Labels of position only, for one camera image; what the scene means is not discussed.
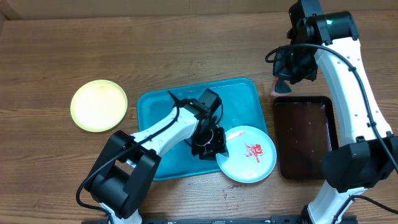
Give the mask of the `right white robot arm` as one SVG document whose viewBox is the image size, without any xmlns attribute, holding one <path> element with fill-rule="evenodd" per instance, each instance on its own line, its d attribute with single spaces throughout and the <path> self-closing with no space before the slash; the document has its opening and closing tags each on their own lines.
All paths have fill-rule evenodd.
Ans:
<svg viewBox="0 0 398 224">
<path fill-rule="evenodd" d="M 269 52 L 275 92 L 288 93 L 322 72 L 340 123 L 342 145 L 322 160 L 325 181 L 297 223 L 341 223 L 367 189 L 397 170 L 397 136 L 374 98 L 361 58 L 359 31 L 347 11 L 326 14 L 318 0 L 298 0 L 289 9 L 288 45 Z"/>
</svg>

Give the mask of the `yellow plate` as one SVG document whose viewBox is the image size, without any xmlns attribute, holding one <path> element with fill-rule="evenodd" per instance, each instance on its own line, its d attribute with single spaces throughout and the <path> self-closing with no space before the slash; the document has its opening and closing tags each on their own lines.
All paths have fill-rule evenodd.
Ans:
<svg viewBox="0 0 398 224">
<path fill-rule="evenodd" d="M 109 80 L 93 80 L 72 97 L 70 114 L 81 129 L 100 133 L 117 126 L 125 117 L 128 100 L 124 90 Z"/>
</svg>

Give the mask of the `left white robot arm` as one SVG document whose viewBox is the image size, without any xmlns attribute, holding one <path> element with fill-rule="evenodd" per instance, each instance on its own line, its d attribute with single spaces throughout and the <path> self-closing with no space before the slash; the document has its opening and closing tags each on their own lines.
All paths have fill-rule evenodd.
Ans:
<svg viewBox="0 0 398 224">
<path fill-rule="evenodd" d="M 229 155 L 225 130 L 215 116 L 222 109 L 220 96 L 206 89 L 199 98 L 172 97 L 165 118 L 138 133 L 119 130 L 106 142 L 87 178 L 76 192 L 76 202 L 104 212 L 102 223 L 142 223 L 138 212 L 162 156 L 176 144 L 191 140 L 192 155 L 214 160 Z"/>
</svg>

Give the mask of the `light blue plate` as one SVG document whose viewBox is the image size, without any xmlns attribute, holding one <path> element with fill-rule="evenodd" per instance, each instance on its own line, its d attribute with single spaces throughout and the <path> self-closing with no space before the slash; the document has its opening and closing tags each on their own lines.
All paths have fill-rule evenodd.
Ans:
<svg viewBox="0 0 398 224">
<path fill-rule="evenodd" d="M 237 126 L 226 132 L 228 155 L 216 155 L 221 171 L 244 184 L 259 182 L 273 171 L 277 152 L 272 139 L 252 126 Z"/>
</svg>

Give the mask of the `teal plastic tray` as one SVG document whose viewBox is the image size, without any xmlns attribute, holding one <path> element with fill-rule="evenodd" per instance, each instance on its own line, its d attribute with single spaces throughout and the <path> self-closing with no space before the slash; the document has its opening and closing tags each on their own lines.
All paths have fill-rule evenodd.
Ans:
<svg viewBox="0 0 398 224">
<path fill-rule="evenodd" d="M 171 88 L 179 99 L 199 98 L 206 89 L 219 94 L 224 107 L 219 123 L 224 130 L 236 126 L 253 126 L 268 132 L 256 85 L 248 78 L 233 78 L 216 82 Z M 150 91 L 137 102 L 137 120 L 141 131 L 165 118 L 174 101 L 167 90 Z M 200 160 L 192 155 L 191 147 L 184 141 L 175 145 L 162 157 L 155 181 L 202 175 L 219 171 L 216 161 Z"/>
</svg>

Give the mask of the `orange and green sponge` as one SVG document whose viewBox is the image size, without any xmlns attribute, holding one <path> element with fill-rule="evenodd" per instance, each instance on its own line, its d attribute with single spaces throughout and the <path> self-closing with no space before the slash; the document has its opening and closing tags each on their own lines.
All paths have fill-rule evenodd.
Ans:
<svg viewBox="0 0 398 224">
<path fill-rule="evenodd" d="M 291 88 L 286 84 L 284 80 L 280 80 L 278 77 L 274 78 L 271 86 L 271 96 L 285 96 L 291 92 Z"/>
</svg>

